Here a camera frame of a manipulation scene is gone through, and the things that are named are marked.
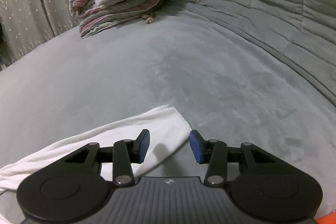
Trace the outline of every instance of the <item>gray comforter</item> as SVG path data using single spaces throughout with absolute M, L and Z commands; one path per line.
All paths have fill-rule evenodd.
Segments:
M 153 24 L 134 21 L 84 40 L 78 28 L 63 33 L 0 72 L 0 166 L 170 103 L 205 138 L 255 143 L 312 175 L 324 191 L 317 217 L 330 213 L 334 4 L 168 0 Z M 185 145 L 150 175 L 205 170 Z M 18 222 L 14 203 L 14 194 L 0 197 L 2 213 Z

